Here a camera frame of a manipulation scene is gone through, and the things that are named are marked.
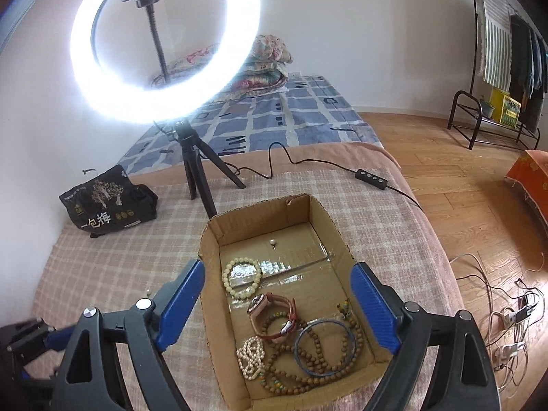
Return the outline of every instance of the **black plastic bag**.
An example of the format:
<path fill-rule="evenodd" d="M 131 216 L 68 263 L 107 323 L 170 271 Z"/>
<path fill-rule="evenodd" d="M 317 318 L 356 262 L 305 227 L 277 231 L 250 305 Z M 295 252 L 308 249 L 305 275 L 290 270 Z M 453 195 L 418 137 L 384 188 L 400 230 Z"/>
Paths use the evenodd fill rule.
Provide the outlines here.
<path fill-rule="evenodd" d="M 146 185 L 133 185 L 121 165 L 59 196 L 74 225 L 91 238 L 156 218 L 158 197 Z"/>

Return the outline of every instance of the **watch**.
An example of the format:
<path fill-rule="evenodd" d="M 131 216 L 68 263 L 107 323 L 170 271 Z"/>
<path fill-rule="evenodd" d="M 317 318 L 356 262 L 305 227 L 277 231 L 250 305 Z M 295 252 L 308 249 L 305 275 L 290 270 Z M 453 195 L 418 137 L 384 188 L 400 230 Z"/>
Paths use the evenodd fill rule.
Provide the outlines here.
<path fill-rule="evenodd" d="M 277 334 L 265 335 L 262 334 L 261 331 L 259 331 L 258 329 L 259 326 L 257 324 L 257 318 L 265 308 L 273 304 L 287 307 L 288 320 Z M 284 296 L 275 295 L 272 292 L 268 292 L 267 294 L 260 294 L 254 297 L 253 300 L 251 300 L 251 304 L 247 309 L 247 315 L 249 315 L 249 319 L 251 320 L 251 326 L 253 327 L 253 331 L 255 332 L 255 334 L 258 337 L 261 337 L 261 339 L 263 340 L 269 340 L 276 344 L 283 342 L 286 337 L 291 333 L 291 331 L 293 331 L 297 327 L 298 322 L 295 299 L 290 300 Z"/>

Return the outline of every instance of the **orange cloth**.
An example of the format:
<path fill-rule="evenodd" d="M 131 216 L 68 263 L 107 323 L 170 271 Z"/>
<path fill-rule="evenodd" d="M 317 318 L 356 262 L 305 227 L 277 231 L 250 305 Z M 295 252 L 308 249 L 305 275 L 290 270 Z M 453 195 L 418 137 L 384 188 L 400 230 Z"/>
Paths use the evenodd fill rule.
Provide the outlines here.
<path fill-rule="evenodd" d="M 548 153 L 525 150 L 506 177 L 523 186 L 548 223 Z"/>

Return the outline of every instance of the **black tripod stand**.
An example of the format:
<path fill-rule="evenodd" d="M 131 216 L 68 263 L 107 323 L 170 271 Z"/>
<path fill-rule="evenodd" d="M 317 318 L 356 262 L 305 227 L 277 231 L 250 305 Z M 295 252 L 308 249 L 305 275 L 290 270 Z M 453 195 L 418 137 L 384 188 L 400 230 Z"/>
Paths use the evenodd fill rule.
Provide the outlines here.
<path fill-rule="evenodd" d="M 158 1 L 160 0 L 137 0 L 137 7 L 146 8 L 146 14 L 149 17 L 150 32 L 152 33 L 154 46 L 156 47 L 156 52 L 158 53 L 158 61 L 160 62 L 160 67 L 162 68 L 164 82 L 168 85 L 171 82 L 171 79 L 169 78 L 167 66 L 165 64 L 164 51 L 162 50 L 162 44 L 160 43 L 160 37 L 158 36 L 158 29 L 156 28 L 156 19 L 154 17 L 153 5 Z M 213 149 L 199 138 L 198 133 L 194 128 L 192 128 L 187 119 L 175 124 L 174 128 L 177 133 L 176 140 L 183 149 L 183 162 L 185 165 L 186 179 L 188 181 L 188 189 L 190 190 L 190 199 L 196 198 L 197 187 L 204 207 L 206 208 L 205 212 L 211 218 L 217 214 L 217 209 L 215 208 L 215 203 L 213 202 L 213 197 L 211 196 L 211 190 L 209 189 L 206 174 L 204 173 L 204 168 L 202 167 L 202 160 L 200 158 L 199 151 L 201 151 L 211 162 L 213 162 L 219 170 L 226 174 L 226 176 L 228 176 L 228 178 L 234 182 L 238 188 L 245 188 L 246 186 L 234 173 L 232 173 L 232 171 L 230 171 L 226 163 L 221 160 Z"/>

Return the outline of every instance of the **ring light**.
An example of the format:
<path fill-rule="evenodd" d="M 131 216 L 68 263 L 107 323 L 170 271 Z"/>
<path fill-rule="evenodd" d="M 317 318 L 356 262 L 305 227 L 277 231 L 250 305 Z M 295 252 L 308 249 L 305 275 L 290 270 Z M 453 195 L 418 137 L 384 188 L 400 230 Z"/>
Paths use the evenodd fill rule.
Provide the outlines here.
<path fill-rule="evenodd" d="M 92 108 L 118 120 L 151 123 L 191 114 L 220 92 L 246 60 L 259 27 L 260 0 L 226 0 L 226 28 L 209 64 L 190 79 L 144 90 L 106 73 L 95 61 L 92 28 L 104 0 L 83 0 L 70 39 L 76 81 Z"/>

